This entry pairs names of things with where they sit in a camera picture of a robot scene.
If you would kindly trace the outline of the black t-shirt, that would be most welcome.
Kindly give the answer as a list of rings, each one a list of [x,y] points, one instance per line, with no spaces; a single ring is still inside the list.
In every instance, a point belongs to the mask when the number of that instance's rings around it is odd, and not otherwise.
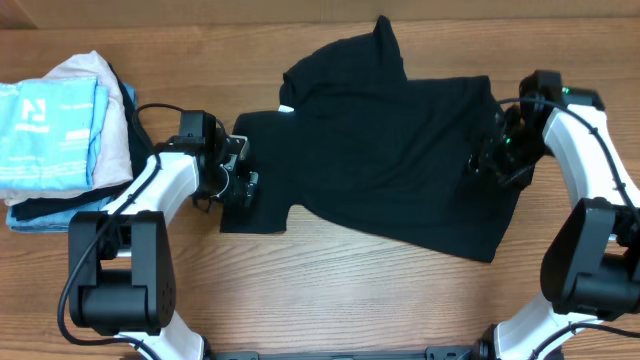
[[[284,73],[280,109],[241,114],[259,175],[225,233],[283,232],[290,209],[489,263],[519,194],[471,170],[499,106],[486,76],[409,79],[391,22],[330,43]]]

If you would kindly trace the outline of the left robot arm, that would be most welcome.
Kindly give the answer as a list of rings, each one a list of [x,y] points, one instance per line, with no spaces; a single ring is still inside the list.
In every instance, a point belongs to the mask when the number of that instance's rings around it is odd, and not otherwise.
[[[178,133],[158,144],[137,114],[132,126],[146,165],[114,201],[73,216],[59,331],[83,347],[127,344],[144,359],[209,359],[206,337],[176,310],[168,226],[186,200],[251,207],[259,175],[246,165],[250,142],[201,110],[181,111]]]

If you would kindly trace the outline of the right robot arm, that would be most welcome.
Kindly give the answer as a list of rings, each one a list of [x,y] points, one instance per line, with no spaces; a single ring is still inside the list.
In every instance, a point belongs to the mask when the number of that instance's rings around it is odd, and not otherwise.
[[[572,211],[543,257],[539,294],[487,328],[464,358],[561,359],[563,343],[585,329],[637,338],[611,323],[639,311],[639,189],[611,140],[601,97],[564,85],[556,71],[536,70],[504,103],[468,169],[524,188],[537,162],[551,156]]]

